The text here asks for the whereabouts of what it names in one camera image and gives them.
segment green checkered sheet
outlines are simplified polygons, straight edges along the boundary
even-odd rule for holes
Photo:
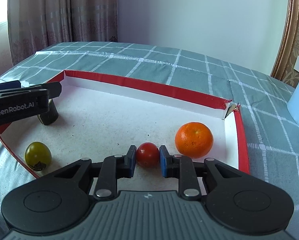
[[[251,174],[293,198],[295,211],[288,232],[299,239],[299,126],[286,105],[294,88],[257,71],[186,50],[94,41],[50,46],[13,67],[0,82],[39,84],[63,69],[143,79],[239,103]]]

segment curtain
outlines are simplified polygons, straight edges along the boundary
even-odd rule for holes
[[[117,41],[117,0],[8,0],[13,65],[67,41]]]

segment orange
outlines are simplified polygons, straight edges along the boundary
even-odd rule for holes
[[[184,124],[175,136],[175,145],[179,153],[194,159],[208,154],[213,142],[211,130],[200,122]]]

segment blue gripper pad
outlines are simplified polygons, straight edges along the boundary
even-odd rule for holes
[[[50,236],[11,231],[3,240],[292,240],[285,231],[240,235],[212,220],[197,201],[176,191],[121,191],[95,204],[80,224]]]
[[[131,158],[131,167],[129,168],[129,178],[134,176],[135,166],[136,166],[136,147],[131,146],[126,154],[126,157]]]
[[[163,147],[159,148],[159,162],[161,165],[162,176],[164,178],[167,178],[167,163],[166,163],[166,156]]]

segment cherry tomato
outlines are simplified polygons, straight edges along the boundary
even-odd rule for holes
[[[159,162],[159,150],[154,143],[141,144],[136,152],[136,160],[140,166],[154,167]]]
[[[51,151],[45,144],[33,142],[26,149],[25,161],[33,171],[42,171],[51,163]]]

